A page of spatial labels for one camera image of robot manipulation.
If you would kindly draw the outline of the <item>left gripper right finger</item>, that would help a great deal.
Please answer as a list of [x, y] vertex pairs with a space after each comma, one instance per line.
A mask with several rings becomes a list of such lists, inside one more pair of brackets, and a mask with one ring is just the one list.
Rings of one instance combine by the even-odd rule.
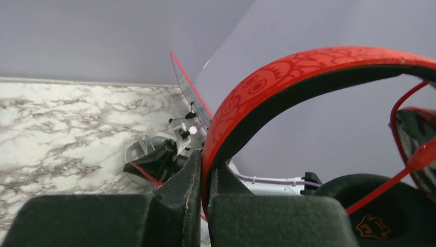
[[255, 196], [226, 165], [210, 175], [212, 246], [358, 246], [340, 203], [319, 196]]

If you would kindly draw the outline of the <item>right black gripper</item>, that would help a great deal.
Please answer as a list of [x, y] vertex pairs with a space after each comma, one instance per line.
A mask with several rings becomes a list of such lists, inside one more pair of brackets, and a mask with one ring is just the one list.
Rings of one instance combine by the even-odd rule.
[[177, 154], [174, 140], [140, 140], [127, 149], [123, 172], [160, 185], [179, 172], [187, 159]]

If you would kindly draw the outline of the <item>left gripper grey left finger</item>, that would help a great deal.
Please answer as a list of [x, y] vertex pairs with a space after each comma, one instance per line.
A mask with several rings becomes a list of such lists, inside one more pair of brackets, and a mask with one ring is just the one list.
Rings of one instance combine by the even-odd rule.
[[19, 210], [3, 246], [199, 246], [201, 154], [150, 194], [44, 195]]

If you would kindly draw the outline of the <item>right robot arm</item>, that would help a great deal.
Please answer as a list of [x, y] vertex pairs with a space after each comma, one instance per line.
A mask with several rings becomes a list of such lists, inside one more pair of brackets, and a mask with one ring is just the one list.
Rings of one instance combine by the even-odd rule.
[[[163, 136], [140, 139], [127, 148], [123, 171], [162, 184], [184, 167], [191, 151], [199, 149], [200, 146], [188, 141]], [[232, 161], [228, 166], [235, 177], [256, 195], [309, 195], [321, 186], [318, 177], [310, 172], [303, 177], [263, 178], [240, 174]]]

